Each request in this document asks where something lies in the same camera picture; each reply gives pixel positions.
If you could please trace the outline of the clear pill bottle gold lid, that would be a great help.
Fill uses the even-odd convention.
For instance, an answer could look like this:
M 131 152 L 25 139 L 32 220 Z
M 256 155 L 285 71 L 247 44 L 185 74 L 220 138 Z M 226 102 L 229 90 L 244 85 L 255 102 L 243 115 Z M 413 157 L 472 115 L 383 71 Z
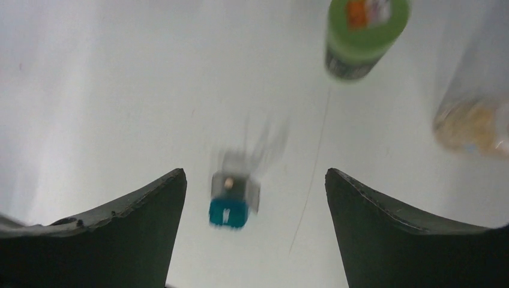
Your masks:
M 485 24 L 467 46 L 433 120 L 446 149 L 508 158 L 508 22 Z

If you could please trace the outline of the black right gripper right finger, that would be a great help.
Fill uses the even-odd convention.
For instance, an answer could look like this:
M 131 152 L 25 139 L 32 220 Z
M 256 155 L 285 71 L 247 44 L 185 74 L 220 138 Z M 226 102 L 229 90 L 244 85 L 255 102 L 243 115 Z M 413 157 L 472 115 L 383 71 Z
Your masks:
M 350 287 L 507 287 L 508 227 L 423 211 L 342 171 L 325 176 Z

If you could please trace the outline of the green lidded black jar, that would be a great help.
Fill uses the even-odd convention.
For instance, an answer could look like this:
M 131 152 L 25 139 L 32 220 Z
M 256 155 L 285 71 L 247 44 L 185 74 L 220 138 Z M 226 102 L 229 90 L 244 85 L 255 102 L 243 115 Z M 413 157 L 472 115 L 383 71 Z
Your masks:
M 325 36 L 325 68 L 336 79 L 364 78 L 405 29 L 411 4 L 395 1 L 331 1 Z

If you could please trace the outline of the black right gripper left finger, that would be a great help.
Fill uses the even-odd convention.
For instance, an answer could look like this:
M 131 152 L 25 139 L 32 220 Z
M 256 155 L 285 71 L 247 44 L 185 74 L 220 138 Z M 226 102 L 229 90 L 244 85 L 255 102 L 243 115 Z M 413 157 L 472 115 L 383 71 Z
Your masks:
M 47 226 L 1 217 L 1 286 L 164 287 L 186 188 L 179 168 Z

